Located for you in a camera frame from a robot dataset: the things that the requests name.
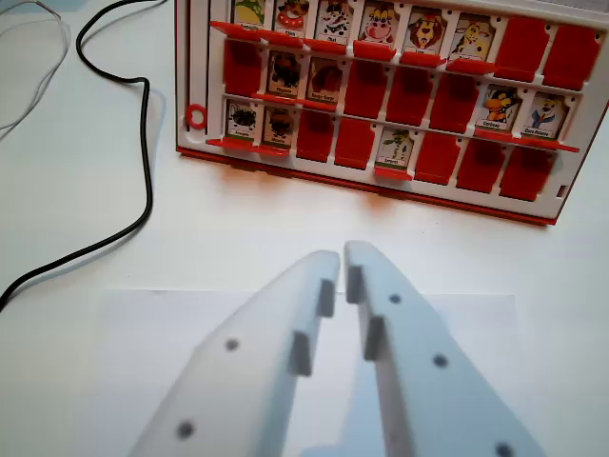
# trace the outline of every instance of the white paper sheet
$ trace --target white paper sheet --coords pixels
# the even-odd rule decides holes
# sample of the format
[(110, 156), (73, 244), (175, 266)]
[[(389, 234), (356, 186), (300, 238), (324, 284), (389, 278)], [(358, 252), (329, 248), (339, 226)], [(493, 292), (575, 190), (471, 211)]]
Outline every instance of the white paper sheet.
[[(111, 290), (100, 306), (77, 439), (80, 455), (127, 456), (190, 352), (249, 292)], [(503, 400), (522, 417), (526, 380), (514, 297), (426, 297)], [(363, 361), (357, 309), (337, 298), (322, 323), (313, 376), (302, 378), (284, 457), (383, 456), (373, 365)]]

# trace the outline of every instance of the cartoon character picture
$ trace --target cartoon character picture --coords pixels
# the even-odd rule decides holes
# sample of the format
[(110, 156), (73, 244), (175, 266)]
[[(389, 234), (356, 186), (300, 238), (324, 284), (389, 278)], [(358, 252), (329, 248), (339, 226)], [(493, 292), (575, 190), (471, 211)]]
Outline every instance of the cartoon character picture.
[(490, 26), (490, 17), (462, 14), (457, 23), (449, 58), (485, 60), (493, 36), (495, 30)]
[(236, 0), (232, 10), (232, 22), (245, 29), (257, 30), (265, 22), (264, 0)]
[(389, 2), (365, 2), (360, 41), (392, 46), (396, 40), (400, 17)]
[(484, 96), (477, 126), (509, 130), (514, 125), (521, 99), (517, 90), (503, 86), (489, 86)]
[(253, 141), (256, 129), (256, 111), (249, 104), (228, 100), (226, 136), (240, 140)]
[(446, 30), (440, 10), (414, 7), (408, 20), (404, 50), (437, 54)]
[(335, 105), (339, 101), (343, 71), (335, 60), (311, 58), (306, 98)]
[(268, 92), (296, 98), (301, 80), (301, 64), (294, 54), (272, 51), (268, 69)]
[(533, 99), (522, 133), (555, 139), (559, 136), (568, 110), (562, 95), (538, 92)]
[(406, 169), (412, 146), (408, 130), (384, 129), (375, 162), (382, 167)]
[(287, 109), (266, 108), (263, 144), (289, 149), (293, 130), (294, 120)]
[(275, 30), (304, 37), (308, 7), (308, 0), (277, 0)]
[(347, 0), (322, 0), (318, 9), (315, 39), (346, 45), (353, 21)]

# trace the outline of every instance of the black cable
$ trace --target black cable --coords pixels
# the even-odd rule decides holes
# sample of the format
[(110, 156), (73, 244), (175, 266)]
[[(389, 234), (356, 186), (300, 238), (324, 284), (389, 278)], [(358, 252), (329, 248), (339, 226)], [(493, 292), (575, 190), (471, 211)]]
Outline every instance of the black cable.
[[(97, 243), (94, 243), (86, 248), (76, 250), (73, 253), (62, 257), (61, 259), (57, 259), (54, 262), (43, 265), (42, 267), (33, 269), (32, 271), (24, 274), (23, 276), (21, 276), (20, 278), (15, 280), (4, 291), (4, 293), (0, 297), (0, 311), (2, 311), (5, 308), (5, 306), (9, 302), (9, 299), (12, 296), (12, 294), (26, 281), (29, 281), (30, 279), (35, 278), (36, 276), (39, 276), (43, 273), (51, 271), (52, 269), (61, 267), (62, 265), (66, 264), (68, 262), (71, 262), (73, 260), (76, 260), (80, 257), (83, 257), (84, 255), (91, 254), (95, 250), (104, 248), (104, 247), (114, 243), (115, 241), (120, 240), (121, 238), (129, 235), (136, 229), (140, 229), (141, 227), (143, 227), (144, 224), (146, 223), (146, 221), (148, 220), (148, 218), (150, 217), (150, 214), (152, 213), (152, 197), (153, 197), (153, 195), (152, 195), (152, 178), (151, 178), (151, 173), (150, 173), (150, 163), (148, 161), (148, 148), (147, 148), (147, 141), (146, 141), (146, 122), (147, 122), (148, 96), (150, 94), (150, 82), (144, 76), (138, 76), (135, 78), (123, 78), (122, 76), (117, 76), (115, 74), (108, 73), (107, 71), (101, 70), (101, 69), (95, 67), (88, 60), (88, 58), (83, 53), (83, 49), (82, 49), (83, 38), (85, 37), (85, 34), (87, 34), (87, 32), (90, 30), (90, 28), (93, 27), (93, 25), (102, 16), (104, 16), (105, 14), (107, 14), (108, 12), (110, 12), (112, 10), (121, 8), (124, 5), (131, 5), (134, 3), (152, 2), (152, 1), (158, 1), (158, 0), (121, 0), (119, 2), (108, 5), (107, 7), (100, 10), (97, 14), (95, 14), (85, 24), (83, 29), (80, 30), (80, 33), (78, 33), (78, 37), (76, 38), (76, 51), (78, 52), (78, 56), (80, 57), (80, 59), (85, 63), (85, 65), (87, 65), (87, 67), (89, 67), (91, 70), (95, 71), (97, 74), (99, 74), (103, 78), (109, 79), (110, 81), (113, 81), (113, 82), (119, 83), (119, 84), (144, 83), (144, 92), (142, 94), (142, 110), (140, 111), (140, 145), (141, 145), (141, 149), (142, 149), (142, 165), (144, 167), (144, 181), (146, 184), (146, 207), (144, 208), (144, 212), (142, 212), (142, 215), (140, 217), (138, 217), (137, 220), (135, 222), (133, 222), (130, 226), (123, 228), (121, 231), (114, 233), (113, 235), (109, 236), (108, 238), (106, 238), (102, 241), (98, 241)], [(166, 1), (167, 0), (162, 0), (161, 2), (159, 2), (159, 5), (165, 3)]]

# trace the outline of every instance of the guess who game board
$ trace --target guess who game board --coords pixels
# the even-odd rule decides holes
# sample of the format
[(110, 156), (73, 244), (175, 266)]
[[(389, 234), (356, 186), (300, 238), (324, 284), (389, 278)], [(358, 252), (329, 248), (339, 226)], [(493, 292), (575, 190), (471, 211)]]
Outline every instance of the guess who game board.
[(177, 149), (192, 157), (555, 224), (609, 99), (609, 14), (585, 8), (175, 8)]

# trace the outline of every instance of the red ring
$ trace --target red ring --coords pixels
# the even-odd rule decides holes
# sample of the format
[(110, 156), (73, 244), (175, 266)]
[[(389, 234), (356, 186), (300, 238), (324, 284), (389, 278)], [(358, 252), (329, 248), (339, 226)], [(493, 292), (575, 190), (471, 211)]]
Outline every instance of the red ring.
[[(201, 112), (201, 114), (203, 114), (203, 122), (201, 122), (201, 123), (194, 122), (194, 120), (192, 119), (192, 114), (194, 113), (194, 111), (199, 111), (199, 112)], [(201, 130), (201, 129), (204, 129), (205, 127), (207, 127), (207, 110), (205, 109), (205, 107), (202, 107), (201, 105), (197, 105), (196, 103), (188, 106), (187, 123), (192, 128), (197, 129), (197, 130)]]

